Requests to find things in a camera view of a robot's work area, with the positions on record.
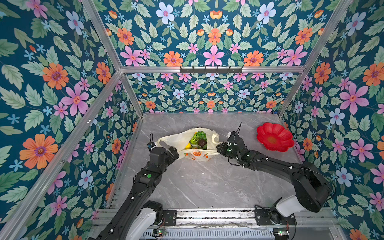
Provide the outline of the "yellow printed plastic bag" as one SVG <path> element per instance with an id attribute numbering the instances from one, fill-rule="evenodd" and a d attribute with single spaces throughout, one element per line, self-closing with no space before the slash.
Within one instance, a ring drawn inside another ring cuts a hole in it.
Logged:
<path id="1" fill-rule="evenodd" d="M 204 131 L 207 135 L 207 149 L 201 150 L 191 148 L 185 150 L 185 147 L 190 142 L 192 136 L 199 131 Z M 217 145 L 220 143 L 219 134 L 216 131 L 206 128 L 193 128 L 179 134 L 162 137 L 157 140 L 156 145 L 158 147 L 175 147 L 180 155 L 179 159 L 188 158 L 197 162 L 207 162 L 210 158 L 219 154 L 217 152 Z"/>

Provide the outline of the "red flower-shaped plate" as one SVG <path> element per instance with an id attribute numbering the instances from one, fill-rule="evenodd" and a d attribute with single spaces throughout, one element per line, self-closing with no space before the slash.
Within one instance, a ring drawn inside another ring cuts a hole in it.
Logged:
<path id="1" fill-rule="evenodd" d="M 259 126 L 257 139 L 267 150 L 282 153 L 295 145 L 293 134 L 280 124 L 264 123 Z"/>

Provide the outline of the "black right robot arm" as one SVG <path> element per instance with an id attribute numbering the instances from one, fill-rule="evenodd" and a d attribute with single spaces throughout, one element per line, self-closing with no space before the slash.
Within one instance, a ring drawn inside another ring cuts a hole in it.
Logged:
<path id="1" fill-rule="evenodd" d="M 271 174 L 294 186 L 292 196 L 277 200 L 269 209 L 270 221 L 275 225 L 303 210 L 318 213 L 331 196 L 331 185 L 314 164 L 288 163 L 249 150 L 237 132 L 231 132 L 228 140 L 217 146 L 217 152 L 236 160 L 240 167 Z"/>

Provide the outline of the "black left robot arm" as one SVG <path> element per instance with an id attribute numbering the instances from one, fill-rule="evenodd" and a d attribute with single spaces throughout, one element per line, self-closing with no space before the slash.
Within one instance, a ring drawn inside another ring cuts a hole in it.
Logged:
<path id="1" fill-rule="evenodd" d="M 133 225 L 167 167 L 179 158 L 175 147 L 150 148 L 150 160 L 135 176 L 132 189 L 110 223 L 98 234 L 96 240 L 123 240 Z"/>

